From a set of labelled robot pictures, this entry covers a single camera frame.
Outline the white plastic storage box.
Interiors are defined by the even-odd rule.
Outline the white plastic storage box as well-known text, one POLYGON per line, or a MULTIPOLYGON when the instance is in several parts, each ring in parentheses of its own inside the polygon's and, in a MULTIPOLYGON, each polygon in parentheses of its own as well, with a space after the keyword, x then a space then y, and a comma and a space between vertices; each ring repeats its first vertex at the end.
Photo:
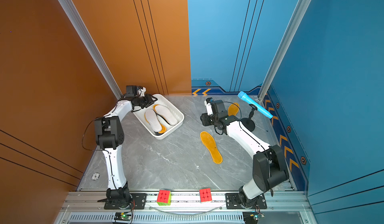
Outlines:
POLYGON ((153 96, 157 99, 157 100, 155 100, 155 103, 152 104, 151 106, 149 106, 146 109, 138 110, 137 112, 134 112, 134 115, 141 122, 141 124, 143 124, 143 126, 147 129, 147 131, 154 138, 156 138, 158 140, 162 140, 165 137, 169 136, 177 128, 179 128, 183 124, 183 121, 184 121, 185 117, 184 117, 184 114, 174 104, 172 104, 167 98, 165 98, 163 95, 161 95, 161 94, 154 94, 153 96), (176 124, 175 125, 170 125, 169 122, 167 122, 165 119, 163 119, 162 117, 156 115, 159 123, 161 124, 161 127, 165 128, 163 131, 160 131, 160 132, 157 132, 157 133, 151 127, 150 123, 147 122, 147 119, 146 119, 146 116, 145 116, 146 110, 149 110, 149 109, 153 110, 156 113, 156 110, 154 109, 154 107, 156 105, 160 105, 160 106, 163 106, 163 107, 167 108, 170 111, 170 113, 174 116, 174 118, 176 119, 176 124))

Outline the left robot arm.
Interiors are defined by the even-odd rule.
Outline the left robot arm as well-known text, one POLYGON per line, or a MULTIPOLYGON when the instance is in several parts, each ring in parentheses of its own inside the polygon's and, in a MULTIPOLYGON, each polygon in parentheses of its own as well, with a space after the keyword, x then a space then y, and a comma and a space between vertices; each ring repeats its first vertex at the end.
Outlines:
POLYGON ((122 144, 125 140, 122 119, 129 112, 137 112, 152 105, 157 98, 146 94, 142 86, 126 86, 123 94, 107 114, 94 120, 96 143, 106 159, 108 189, 103 201, 105 209, 132 209, 133 198, 124 174, 122 144))

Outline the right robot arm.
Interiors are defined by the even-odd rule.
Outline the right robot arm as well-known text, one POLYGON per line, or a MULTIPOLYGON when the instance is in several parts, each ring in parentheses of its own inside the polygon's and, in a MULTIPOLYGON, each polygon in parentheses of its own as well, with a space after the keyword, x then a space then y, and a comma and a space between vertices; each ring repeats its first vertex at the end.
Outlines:
POLYGON ((253 158, 252 179, 239 189, 240 205, 250 209, 266 192, 287 181, 290 171, 279 145, 270 145, 252 133, 243 122, 229 115, 222 100, 205 100, 206 113, 201 115, 204 126, 214 126, 245 149, 253 158))

